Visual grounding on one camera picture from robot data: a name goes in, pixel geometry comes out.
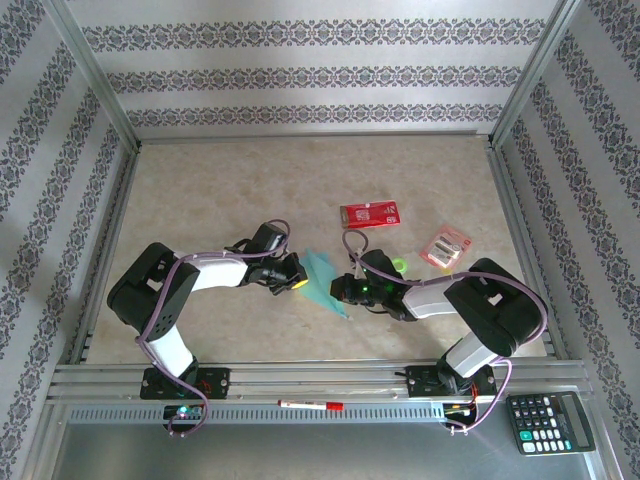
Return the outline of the black desk calculator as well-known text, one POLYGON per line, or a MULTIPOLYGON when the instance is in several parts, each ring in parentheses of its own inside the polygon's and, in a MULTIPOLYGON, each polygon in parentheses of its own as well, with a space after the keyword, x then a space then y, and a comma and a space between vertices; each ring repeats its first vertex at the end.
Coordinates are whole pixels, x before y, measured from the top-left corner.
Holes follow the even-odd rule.
POLYGON ((506 407, 516 447, 523 456, 590 453, 593 431, 576 392, 510 395, 506 407))

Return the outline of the light blue paper sheet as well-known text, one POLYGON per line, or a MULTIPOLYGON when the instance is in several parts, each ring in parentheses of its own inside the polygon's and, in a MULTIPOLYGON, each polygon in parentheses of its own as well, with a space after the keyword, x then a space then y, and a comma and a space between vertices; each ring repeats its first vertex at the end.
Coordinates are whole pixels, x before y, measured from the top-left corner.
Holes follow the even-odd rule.
POLYGON ((300 258, 300 264, 306 271, 307 283, 298 291, 316 305, 347 319, 343 304, 330 294, 331 282, 338 277, 330 262, 329 255, 307 248, 300 258))

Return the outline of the pink flash drive blister pack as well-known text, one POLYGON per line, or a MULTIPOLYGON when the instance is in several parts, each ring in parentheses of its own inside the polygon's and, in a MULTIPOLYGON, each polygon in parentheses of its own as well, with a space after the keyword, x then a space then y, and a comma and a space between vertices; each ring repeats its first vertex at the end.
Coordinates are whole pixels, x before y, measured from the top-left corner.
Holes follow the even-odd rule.
POLYGON ((440 269, 452 270, 471 247, 472 240, 461 231, 444 224, 420 252, 420 257, 440 269))

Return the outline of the small controller circuit board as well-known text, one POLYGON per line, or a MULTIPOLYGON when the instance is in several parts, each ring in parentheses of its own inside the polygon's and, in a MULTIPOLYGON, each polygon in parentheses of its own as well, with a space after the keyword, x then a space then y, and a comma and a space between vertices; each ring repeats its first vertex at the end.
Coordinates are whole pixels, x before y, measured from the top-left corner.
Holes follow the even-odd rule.
POLYGON ((443 408, 446 417, 453 417, 457 421, 472 422, 477 415, 477 406, 474 401, 468 403, 445 403, 443 408))
POLYGON ((202 406, 198 404, 168 405, 164 407, 163 419, 165 421, 199 421, 202 416, 202 406))

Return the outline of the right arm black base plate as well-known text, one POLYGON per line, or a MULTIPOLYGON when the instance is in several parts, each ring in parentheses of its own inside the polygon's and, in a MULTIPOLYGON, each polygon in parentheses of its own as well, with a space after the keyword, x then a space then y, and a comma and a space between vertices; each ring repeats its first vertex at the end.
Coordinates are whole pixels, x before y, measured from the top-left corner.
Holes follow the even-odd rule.
POLYGON ((485 365, 471 377, 462 377, 444 365, 410 365, 404 377, 410 398, 494 396, 497 384, 493 369, 485 365))

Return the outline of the aluminium mounting rail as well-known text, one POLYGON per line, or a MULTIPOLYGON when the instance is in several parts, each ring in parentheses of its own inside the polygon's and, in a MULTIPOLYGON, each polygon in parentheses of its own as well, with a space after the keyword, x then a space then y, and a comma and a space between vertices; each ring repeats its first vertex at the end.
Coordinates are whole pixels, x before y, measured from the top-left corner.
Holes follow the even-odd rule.
MULTIPOLYGON (((427 366, 418 360, 340 360, 307 362, 231 362, 227 401, 271 403, 279 399, 386 403, 412 401, 409 388, 415 380, 405 377, 409 365, 427 366)), ((144 365, 62 365, 53 374, 48 404, 139 403, 144 365)), ((584 363, 551 357, 516 357, 512 374, 493 368, 494 384, 507 383, 507 394, 571 390, 585 396, 594 393, 584 363)))

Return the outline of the white red marker pen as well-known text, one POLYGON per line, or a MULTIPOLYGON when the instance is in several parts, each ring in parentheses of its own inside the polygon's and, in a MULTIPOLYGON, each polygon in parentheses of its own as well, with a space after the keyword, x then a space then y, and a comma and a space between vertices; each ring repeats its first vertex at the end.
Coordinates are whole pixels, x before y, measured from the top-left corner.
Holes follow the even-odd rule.
POLYGON ((278 400, 277 405, 280 408, 288 409, 305 409, 317 411, 343 412, 345 406, 340 402, 328 401, 307 401, 307 400, 278 400))

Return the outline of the aluminium table edge rail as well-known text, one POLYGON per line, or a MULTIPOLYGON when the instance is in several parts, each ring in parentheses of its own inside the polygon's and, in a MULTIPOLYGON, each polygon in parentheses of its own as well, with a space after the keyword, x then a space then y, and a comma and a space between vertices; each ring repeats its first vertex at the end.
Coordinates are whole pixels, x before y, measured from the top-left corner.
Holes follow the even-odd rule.
POLYGON ((553 356, 555 359, 568 360, 570 355, 567 353, 555 318, 553 301, 548 295, 547 285, 543 278, 543 269, 537 261, 534 244, 527 229, 526 216, 522 212, 507 166, 501 153, 496 151, 491 144, 488 144, 486 153, 524 282, 540 295, 548 307, 549 319, 546 330, 542 334, 545 350, 549 356, 553 356))
POLYGON ((63 350, 60 364, 74 365, 86 360, 85 345, 86 342, 90 342, 98 320, 138 160, 139 153, 133 152, 120 162, 102 216, 98 237, 92 246, 91 261, 81 291, 78 317, 63 350))
POLYGON ((443 131, 347 131, 347 132, 296 132, 292 134, 269 135, 235 135, 235 136, 200 136, 200 137, 167 137, 140 139, 141 146, 166 146, 186 144, 226 144, 255 143, 271 141, 297 141, 321 139, 355 139, 355 138, 419 138, 419 137, 451 137, 486 139, 489 134, 479 134, 472 130, 443 131))

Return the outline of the grey metal shelf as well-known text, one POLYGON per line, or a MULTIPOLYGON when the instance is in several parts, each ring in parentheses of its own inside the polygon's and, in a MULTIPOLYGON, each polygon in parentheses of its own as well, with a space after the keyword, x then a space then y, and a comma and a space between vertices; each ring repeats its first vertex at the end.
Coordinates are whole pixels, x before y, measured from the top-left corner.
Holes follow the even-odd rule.
POLYGON ((73 425, 55 480, 591 480, 579 456, 520 455, 505 427, 451 437, 433 424, 73 425))

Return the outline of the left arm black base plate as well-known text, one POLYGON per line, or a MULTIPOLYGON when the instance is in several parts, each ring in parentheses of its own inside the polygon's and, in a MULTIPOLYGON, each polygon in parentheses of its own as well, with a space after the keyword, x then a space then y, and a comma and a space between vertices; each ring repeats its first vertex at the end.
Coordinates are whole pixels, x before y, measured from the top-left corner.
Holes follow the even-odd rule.
MULTIPOLYGON (((223 400, 227 398, 230 386, 230 370, 194 367, 181 377, 181 380, 199 390, 207 399, 223 400)), ((142 377, 140 398, 143 400, 197 400, 199 396, 172 382, 156 368, 148 368, 142 377)))

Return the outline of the aluminium frame post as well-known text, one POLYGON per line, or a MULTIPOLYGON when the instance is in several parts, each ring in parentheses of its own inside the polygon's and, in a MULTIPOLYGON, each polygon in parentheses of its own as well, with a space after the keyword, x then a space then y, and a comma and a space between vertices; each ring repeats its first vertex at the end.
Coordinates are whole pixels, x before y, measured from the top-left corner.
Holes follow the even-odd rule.
POLYGON ((584 0, 557 0, 538 43, 525 63, 522 74, 489 135, 489 145, 492 149, 501 146, 509 135, 518 115, 527 103, 531 92, 543 75, 554 51, 583 2, 584 0))
POLYGON ((40 0, 64 43, 72 53, 89 86, 116 127, 130 152, 138 153, 141 141, 121 106, 109 79, 86 40, 65 0, 40 0))

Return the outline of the red memory card package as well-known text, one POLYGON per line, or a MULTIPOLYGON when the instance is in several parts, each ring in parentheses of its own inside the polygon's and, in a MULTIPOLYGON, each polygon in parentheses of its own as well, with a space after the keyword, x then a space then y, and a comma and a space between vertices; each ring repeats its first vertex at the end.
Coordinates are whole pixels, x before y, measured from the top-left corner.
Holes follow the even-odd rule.
POLYGON ((377 228, 401 223, 395 201, 342 205, 339 211, 341 224, 345 229, 377 228))

